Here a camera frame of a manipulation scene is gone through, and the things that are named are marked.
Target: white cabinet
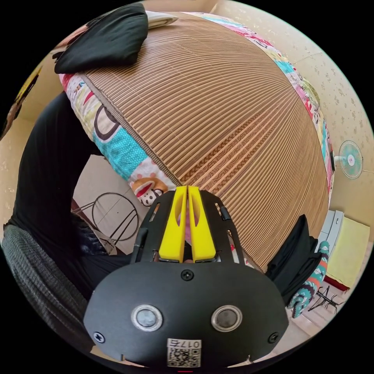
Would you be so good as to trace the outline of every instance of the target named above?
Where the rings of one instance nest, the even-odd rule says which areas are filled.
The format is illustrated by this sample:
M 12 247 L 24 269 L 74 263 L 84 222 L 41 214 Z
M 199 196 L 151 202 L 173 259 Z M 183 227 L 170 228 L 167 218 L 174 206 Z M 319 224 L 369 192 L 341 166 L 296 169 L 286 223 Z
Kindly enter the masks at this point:
M 342 227 L 342 222 L 344 218 L 344 213 L 340 210 L 329 210 L 325 219 L 325 222 L 322 227 L 322 231 L 318 237 L 318 244 L 316 247 L 316 252 L 319 249 L 319 244 L 323 241 L 327 241 L 330 245 L 330 254 L 331 256 L 336 242 L 339 237 L 340 229 Z

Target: colorful patterned fabric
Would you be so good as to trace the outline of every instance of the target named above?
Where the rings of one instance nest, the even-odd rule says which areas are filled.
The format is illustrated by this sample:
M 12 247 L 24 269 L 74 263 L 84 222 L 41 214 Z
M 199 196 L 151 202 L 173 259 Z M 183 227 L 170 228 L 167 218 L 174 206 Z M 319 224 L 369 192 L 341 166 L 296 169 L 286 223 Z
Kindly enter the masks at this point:
M 321 261 L 313 274 L 306 280 L 303 286 L 296 292 L 291 299 L 287 309 L 292 309 L 292 318 L 297 318 L 312 301 L 314 295 L 321 287 L 322 281 L 326 275 L 328 255 L 330 245 L 328 242 L 321 242 L 318 252 L 322 254 Z

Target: qr code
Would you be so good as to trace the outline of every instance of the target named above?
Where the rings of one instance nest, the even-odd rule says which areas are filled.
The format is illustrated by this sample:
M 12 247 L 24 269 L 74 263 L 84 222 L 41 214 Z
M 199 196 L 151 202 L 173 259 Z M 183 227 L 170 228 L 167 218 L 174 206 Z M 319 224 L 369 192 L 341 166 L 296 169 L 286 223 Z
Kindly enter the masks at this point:
M 200 367 L 201 342 L 199 340 L 169 339 L 168 366 Z

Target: cartoon print fabric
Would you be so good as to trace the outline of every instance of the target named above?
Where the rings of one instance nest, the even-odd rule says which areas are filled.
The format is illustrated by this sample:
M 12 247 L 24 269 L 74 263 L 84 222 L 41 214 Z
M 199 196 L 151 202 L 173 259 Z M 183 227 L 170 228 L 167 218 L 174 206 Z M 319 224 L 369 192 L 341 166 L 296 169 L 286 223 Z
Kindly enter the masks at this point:
M 87 136 L 144 206 L 176 188 L 78 74 L 60 74 L 60 81 Z
M 256 32 L 225 17 L 205 13 L 189 14 L 219 23 L 255 43 L 287 76 L 316 128 L 326 167 L 330 203 L 333 185 L 329 153 L 331 142 L 325 119 L 319 108 L 319 97 L 312 85 L 296 71 L 281 52 Z M 176 188 L 134 138 L 102 105 L 79 74 L 60 74 L 60 80 L 87 136 L 97 145 L 113 169 L 129 183 L 143 205 L 150 206 L 157 196 Z
M 287 306 L 287 309 L 292 309 L 292 318 L 297 318 L 309 305 L 318 289 L 321 287 L 322 281 L 326 275 L 330 252 L 329 243 L 321 242 L 318 252 L 322 254 L 322 258 L 317 268 L 292 297 Z

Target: patterned wallpaper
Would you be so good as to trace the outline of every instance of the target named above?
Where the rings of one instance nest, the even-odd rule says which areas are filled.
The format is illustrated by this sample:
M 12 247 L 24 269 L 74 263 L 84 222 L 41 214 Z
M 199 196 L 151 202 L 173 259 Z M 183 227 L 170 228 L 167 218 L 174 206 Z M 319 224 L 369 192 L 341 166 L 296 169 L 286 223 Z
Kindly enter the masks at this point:
M 364 170 L 357 180 L 335 173 L 331 209 L 371 227 L 374 239 L 374 136 L 369 120 L 351 84 L 330 57 L 303 33 L 260 9 L 220 0 L 212 13 L 229 17 L 256 31 L 286 54 L 298 72 L 317 91 L 335 153 L 344 140 L 358 144 Z

